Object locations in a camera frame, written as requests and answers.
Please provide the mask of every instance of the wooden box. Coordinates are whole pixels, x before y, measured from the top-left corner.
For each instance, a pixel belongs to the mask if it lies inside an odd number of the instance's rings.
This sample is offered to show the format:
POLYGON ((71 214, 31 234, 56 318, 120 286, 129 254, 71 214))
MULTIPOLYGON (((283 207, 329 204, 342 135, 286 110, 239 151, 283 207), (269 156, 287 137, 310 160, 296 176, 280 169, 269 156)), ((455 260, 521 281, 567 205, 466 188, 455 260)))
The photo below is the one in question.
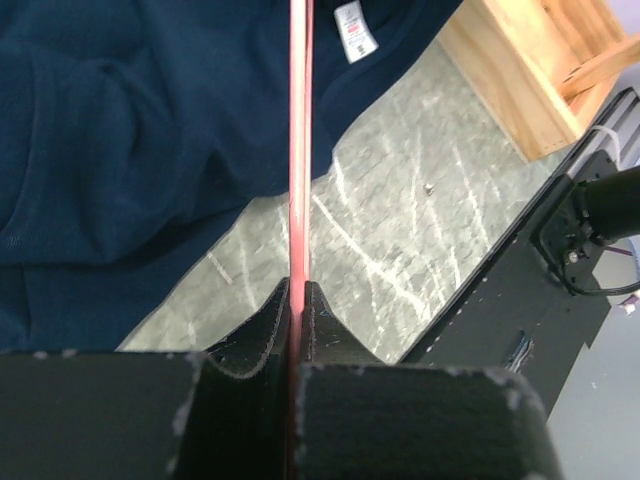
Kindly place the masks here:
POLYGON ((582 137, 618 74, 571 98, 562 84, 628 38, 605 0, 465 0, 439 34, 529 161, 582 137))

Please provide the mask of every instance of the black pipe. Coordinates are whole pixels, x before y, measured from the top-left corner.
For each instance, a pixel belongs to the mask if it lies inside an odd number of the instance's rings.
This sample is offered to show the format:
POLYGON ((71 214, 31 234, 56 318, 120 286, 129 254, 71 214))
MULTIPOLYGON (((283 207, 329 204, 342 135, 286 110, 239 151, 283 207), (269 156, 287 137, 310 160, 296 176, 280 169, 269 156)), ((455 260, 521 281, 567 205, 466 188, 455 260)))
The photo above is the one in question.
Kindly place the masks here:
POLYGON ((640 166, 587 182, 581 193, 592 239, 610 243, 640 234, 640 166))

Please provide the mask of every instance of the pink strip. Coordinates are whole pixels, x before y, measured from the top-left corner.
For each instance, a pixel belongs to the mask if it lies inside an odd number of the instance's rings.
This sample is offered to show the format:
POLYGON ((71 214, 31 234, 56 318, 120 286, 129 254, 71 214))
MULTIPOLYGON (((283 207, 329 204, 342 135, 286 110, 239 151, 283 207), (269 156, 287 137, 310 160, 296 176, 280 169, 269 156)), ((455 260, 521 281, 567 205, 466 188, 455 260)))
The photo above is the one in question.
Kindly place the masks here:
POLYGON ((310 278, 311 109, 313 0, 291 0, 289 120, 289 245, 291 328, 289 336, 288 477, 295 478, 295 394, 300 361, 305 284, 310 278))

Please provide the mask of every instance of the black cable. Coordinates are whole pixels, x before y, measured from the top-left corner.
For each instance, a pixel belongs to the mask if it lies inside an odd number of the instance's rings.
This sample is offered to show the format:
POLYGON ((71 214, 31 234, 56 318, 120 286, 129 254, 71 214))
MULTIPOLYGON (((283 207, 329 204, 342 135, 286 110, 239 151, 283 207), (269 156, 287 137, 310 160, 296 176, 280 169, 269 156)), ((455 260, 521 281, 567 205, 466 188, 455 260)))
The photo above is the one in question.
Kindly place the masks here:
POLYGON ((569 290, 577 295, 583 295, 586 297, 617 297, 618 295, 631 295, 632 293, 640 290, 640 281, 632 283, 631 285, 626 285, 624 287, 614 287, 614 288, 597 288, 594 290, 585 290, 575 285, 574 280, 569 280, 567 278, 567 272, 563 268, 562 269, 564 280, 566 284, 569 286, 569 290))

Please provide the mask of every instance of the screw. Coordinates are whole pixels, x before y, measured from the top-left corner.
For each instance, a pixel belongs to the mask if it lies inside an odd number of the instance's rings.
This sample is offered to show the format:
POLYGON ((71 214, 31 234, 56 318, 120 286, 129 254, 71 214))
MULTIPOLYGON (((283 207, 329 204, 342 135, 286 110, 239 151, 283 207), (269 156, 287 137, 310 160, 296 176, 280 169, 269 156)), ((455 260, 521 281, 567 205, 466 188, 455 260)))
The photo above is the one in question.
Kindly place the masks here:
POLYGON ((580 260, 578 252, 567 253, 567 260, 569 260, 569 263, 578 263, 578 260, 580 260))

